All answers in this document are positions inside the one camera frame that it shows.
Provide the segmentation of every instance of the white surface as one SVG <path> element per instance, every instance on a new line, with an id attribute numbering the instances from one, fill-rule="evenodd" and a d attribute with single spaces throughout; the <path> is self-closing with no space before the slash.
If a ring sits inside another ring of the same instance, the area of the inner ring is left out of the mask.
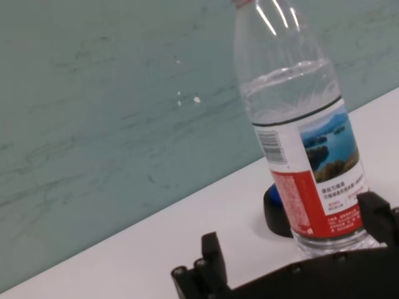
<path id="1" fill-rule="evenodd" d="M 399 89 L 352 112 L 371 187 L 399 205 Z M 0 299 L 177 298 L 170 271 L 201 256 L 200 238 L 216 231 L 236 287 L 299 259 L 294 241 L 273 235 L 262 214 L 272 183 L 261 159 L 58 266 Z"/>

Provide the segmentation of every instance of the green wall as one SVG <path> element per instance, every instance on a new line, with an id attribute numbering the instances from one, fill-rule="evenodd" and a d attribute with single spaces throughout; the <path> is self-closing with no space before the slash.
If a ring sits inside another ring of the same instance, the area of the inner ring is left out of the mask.
<path id="1" fill-rule="evenodd" d="M 399 2 L 296 3 L 351 110 L 399 86 Z M 233 27 L 229 0 L 0 2 L 0 290 L 261 157 Z"/>

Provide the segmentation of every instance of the clear plastic bottle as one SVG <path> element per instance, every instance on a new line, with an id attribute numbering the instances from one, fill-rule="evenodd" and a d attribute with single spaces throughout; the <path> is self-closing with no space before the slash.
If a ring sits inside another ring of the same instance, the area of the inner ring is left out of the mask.
<path id="1" fill-rule="evenodd" d="M 378 244 L 356 195 L 368 190 L 331 61 L 288 0 L 233 0 L 246 112 L 307 257 Z"/>

